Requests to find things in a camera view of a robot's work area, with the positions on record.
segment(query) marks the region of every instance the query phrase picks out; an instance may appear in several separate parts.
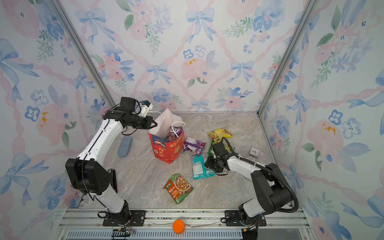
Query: gift bag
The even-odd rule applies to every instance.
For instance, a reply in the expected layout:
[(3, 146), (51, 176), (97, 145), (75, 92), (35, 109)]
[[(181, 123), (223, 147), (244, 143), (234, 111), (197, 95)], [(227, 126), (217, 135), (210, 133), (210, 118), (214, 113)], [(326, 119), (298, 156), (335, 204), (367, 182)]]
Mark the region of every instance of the gift bag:
[(164, 139), (172, 125), (175, 127), (183, 126), (182, 119), (179, 116), (173, 115), (169, 109), (166, 109), (155, 122), (157, 126), (149, 130), (153, 154), (156, 158), (170, 164), (177, 158), (180, 150), (183, 148), (185, 140), (184, 131), (173, 142), (165, 142)]

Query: orange disc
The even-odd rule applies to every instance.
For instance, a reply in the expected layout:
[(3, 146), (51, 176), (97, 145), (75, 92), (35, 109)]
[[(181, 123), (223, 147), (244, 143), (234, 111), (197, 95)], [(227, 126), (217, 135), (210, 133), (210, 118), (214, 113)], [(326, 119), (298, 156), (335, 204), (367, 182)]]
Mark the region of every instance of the orange disc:
[(175, 233), (182, 233), (184, 231), (184, 222), (180, 219), (177, 219), (173, 222), (172, 228)]

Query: marble tabletop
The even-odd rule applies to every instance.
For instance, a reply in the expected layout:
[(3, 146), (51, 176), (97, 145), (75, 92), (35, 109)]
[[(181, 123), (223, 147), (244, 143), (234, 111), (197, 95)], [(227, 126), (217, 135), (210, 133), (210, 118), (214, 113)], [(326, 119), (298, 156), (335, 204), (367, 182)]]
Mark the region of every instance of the marble tabletop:
[[(203, 152), (208, 152), (211, 139), (209, 131), (226, 127), (233, 134), (229, 141), (236, 152), (245, 158), (269, 164), (272, 157), (266, 145), (257, 115), (252, 113), (179, 113), (186, 123), (185, 136), (207, 142)], [(239, 173), (230, 171), (226, 176), (193, 180), (192, 152), (180, 152), (178, 158), (167, 164), (154, 157), (147, 130), (132, 135), (129, 154), (118, 157), (117, 152), (124, 136), (113, 142), (104, 160), (104, 168), (114, 168), (117, 174), (118, 195), (127, 200), (130, 208), (237, 208), (256, 196), (253, 184)], [(249, 156), (251, 147), (260, 149), (258, 158)], [(194, 187), (185, 200), (176, 204), (163, 189), (168, 178), (180, 173)], [(102, 208), (89, 198), (86, 208)]]

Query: floral wallpaper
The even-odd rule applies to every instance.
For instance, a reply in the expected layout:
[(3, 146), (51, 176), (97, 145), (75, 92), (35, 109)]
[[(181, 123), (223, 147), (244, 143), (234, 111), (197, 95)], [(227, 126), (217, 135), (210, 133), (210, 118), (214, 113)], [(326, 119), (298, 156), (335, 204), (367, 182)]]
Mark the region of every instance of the floral wallpaper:
[(317, 240), (384, 239), (383, 12), (320, 0), (262, 112)]
[(0, 239), (51, 239), (81, 200), (65, 162), (108, 106), (46, 1), (0, 5)]
[[(116, 102), (256, 111), (307, 0), (61, 3)], [(287, 81), (297, 78), (290, 69)]]

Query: yellow snack package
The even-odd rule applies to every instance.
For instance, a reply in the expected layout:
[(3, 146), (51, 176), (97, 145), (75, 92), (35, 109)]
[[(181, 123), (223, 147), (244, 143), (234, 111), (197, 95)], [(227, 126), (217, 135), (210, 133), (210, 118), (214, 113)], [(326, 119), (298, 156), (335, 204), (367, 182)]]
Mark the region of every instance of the yellow snack package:
[(226, 138), (233, 137), (233, 134), (230, 133), (228, 130), (226, 130), (225, 127), (222, 127), (222, 128), (213, 130), (212, 132), (209, 132), (209, 133), (208, 133), (208, 136), (209, 136), (210, 138), (212, 138), (212, 140), (213, 140), (215, 143), (218, 143), (218, 142), (221, 141), (221, 138), (222, 138), (222, 137), (226, 137)]

